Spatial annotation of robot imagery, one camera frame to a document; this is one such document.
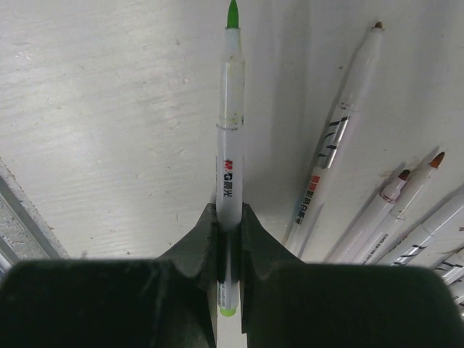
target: green cap end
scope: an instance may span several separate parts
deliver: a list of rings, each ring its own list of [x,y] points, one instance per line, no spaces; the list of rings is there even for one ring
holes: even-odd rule
[[[225,317],[231,317],[236,313],[237,309],[227,310],[225,308],[219,308],[219,311],[220,311],[220,314],[224,315]]]
[[[229,6],[227,29],[239,29],[239,7],[236,0],[232,0]]]

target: textured surface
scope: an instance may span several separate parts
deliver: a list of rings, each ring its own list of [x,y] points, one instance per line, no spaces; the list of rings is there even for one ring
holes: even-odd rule
[[[50,227],[0,160],[0,251],[18,259],[60,258],[67,253]]]
[[[0,157],[70,256],[159,256],[211,200],[227,6],[0,4]],[[447,157],[410,223],[464,183],[464,2],[256,0],[239,7],[247,59],[244,196],[276,238],[291,220],[355,47],[377,19],[386,35],[364,122],[322,212],[325,233],[305,259],[321,260],[392,170],[417,165],[436,146]]]

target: marker label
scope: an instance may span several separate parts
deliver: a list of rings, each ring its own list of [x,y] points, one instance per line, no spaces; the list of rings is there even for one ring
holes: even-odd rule
[[[343,112],[344,109],[337,107],[336,112]],[[347,129],[349,117],[345,116],[340,121],[331,122],[327,128],[327,134],[324,137],[322,147],[318,154],[318,166],[323,169],[329,169],[334,162],[334,158]]]
[[[233,194],[233,161],[224,161],[224,197],[232,197]]]
[[[219,283],[217,286],[217,302],[221,307],[226,307],[225,300],[225,283]]]
[[[365,265],[367,261],[371,259],[372,256],[377,252],[378,248],[385,242],[385,240],[389,237],[388,234],[385,234],[380,241],[376,244],[376,246],[370,251],[369,255],[362,261],[362,264]]]
[[[449,270],[451,270],[453,267],[460,267],[462,268],[463,266],[462,265],[453,265],[452,263],[449,263],[447,261],[443,261],[442,263],[440,263],[438,266],[435,267],[435,270],[437,272],[439,272],[440,274],[445,274],[446,272],[448,272]]]
[[[406,266],[409,261],[418,256],[426,249],[427,246],[413,245],[403,255],[398,257],[391,265],[392,266]]]
[[[311,203],[312,197],[314,196],[314,193],[318,187],[319,181],[320,181],[319,175],[313,175],[311,177],[310,185],[307,187],[306,193],[304,194],[304,197],[303,197],[302,205],[299,207],[297,218],[295,220],[295,223],[297,223],[298,225],[301,225],[303,219],[305,218],[307,206],[310,205]]]

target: brown marker tip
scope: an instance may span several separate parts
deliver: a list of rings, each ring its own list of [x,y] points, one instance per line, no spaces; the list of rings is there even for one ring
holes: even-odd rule
[[[409,174],[411,174],[411,171],[406,169],[406,170],[403,170],[401,172],[401,174],[398,175],[398,178],[400,178],[401,180],[404,180],[406,181],[407,177],[409,176]]]
[[[435,156],[435,158],[430,162],[430,166],[433,168],[438,168],[440,166],[440,163],[442,163],[444,157],[444,152],[440,152]]]

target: pen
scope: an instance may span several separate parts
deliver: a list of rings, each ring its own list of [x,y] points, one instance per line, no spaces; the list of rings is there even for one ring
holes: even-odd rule
[[[457,310],[459,310],[459,314],[461,316],[461,320],[464,320],[464,303],[460,303],[457,305]]]
[[[448,286],[449,292],[451,292],[452,299],[455,303],[461,303],[464,301],[464,281],[459,279],[453,284]]]
[[[396,241],[401,227],[407,218],[407,214],[410,213],[415,204],[421,201],[421,197],[429,187],[443,158],[444,152],[441,152],[408,180],[406,186],[401,191],[401,196],[398,198],[397,203],[365,242],[359,253],[352,260],[353,263],[361,263],[363,265],[375,263],[388,251],[388,248]]]
[[[382,257],[379,265],[404,266],[430,246],[436,235],[446,231],[459,231],[464,216],[464,194],[452,197],[431,217],[407,235],[393,250]]]
[[[221,314],[232,316],[239,305],[239,255],[234,239],[239,235],[243,204],[244,171],[244,85],[245,59],[241,51],[239,10],[232,0],[225,29],[221,63],[220,116],[217,122],[216,211],[219,233],[227,245],[223,281],[218,282],[217,300]]]
[[[310,184],[286,243],[289,251],[300,258],[328,196],[329,188],[334,183],[334,175],[343,152],[355,131],[380,55],[383,31],[380,22],[370,29],[368,37],[356,54],[340,101],[326,130],[318,162],[312,171]]]
[[[394,206],[409,174],[409,170],[403,170],[398,177],[374,197],[342,243],[329,257],[328,262],[349,262],[356,256],[369,236]]]
[[[447,285],[464,276],[464,249],[442,261],[435,267],[435,273],[441,276]]]

